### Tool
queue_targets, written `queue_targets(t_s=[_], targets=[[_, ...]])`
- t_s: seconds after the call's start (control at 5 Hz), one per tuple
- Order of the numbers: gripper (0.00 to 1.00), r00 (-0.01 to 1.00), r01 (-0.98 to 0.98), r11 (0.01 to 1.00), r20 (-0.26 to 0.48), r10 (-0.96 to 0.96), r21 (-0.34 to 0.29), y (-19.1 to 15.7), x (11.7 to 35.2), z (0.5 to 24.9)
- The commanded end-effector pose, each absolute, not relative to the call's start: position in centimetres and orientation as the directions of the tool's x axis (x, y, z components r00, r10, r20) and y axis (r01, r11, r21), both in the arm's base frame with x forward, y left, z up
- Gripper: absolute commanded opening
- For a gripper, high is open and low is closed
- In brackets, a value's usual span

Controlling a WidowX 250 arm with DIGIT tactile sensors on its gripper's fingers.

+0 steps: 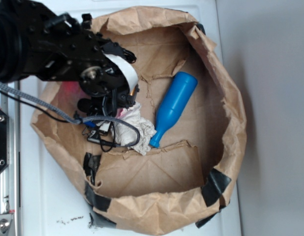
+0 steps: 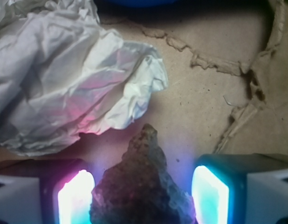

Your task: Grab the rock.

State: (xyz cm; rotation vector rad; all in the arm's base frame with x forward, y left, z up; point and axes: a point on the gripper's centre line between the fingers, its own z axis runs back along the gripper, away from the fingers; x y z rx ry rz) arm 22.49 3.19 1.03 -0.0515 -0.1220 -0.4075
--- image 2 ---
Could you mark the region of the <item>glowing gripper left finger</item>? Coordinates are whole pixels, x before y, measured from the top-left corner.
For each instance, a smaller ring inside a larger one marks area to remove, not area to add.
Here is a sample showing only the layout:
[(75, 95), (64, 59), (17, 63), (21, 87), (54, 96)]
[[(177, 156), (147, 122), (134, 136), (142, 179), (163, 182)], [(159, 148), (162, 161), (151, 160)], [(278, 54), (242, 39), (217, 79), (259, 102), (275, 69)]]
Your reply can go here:
[(0, 224), (89, 224), (94, 186), (82, 159), (0, 161)]

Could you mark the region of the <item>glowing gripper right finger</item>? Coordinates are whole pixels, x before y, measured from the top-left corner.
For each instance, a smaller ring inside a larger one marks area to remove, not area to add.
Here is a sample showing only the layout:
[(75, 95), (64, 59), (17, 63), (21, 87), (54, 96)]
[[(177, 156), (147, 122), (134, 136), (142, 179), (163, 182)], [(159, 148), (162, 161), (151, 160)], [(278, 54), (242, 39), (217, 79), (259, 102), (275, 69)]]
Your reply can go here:
[(204, 154), (191, 195), (198, 224), (288, 224), (288, 155)]

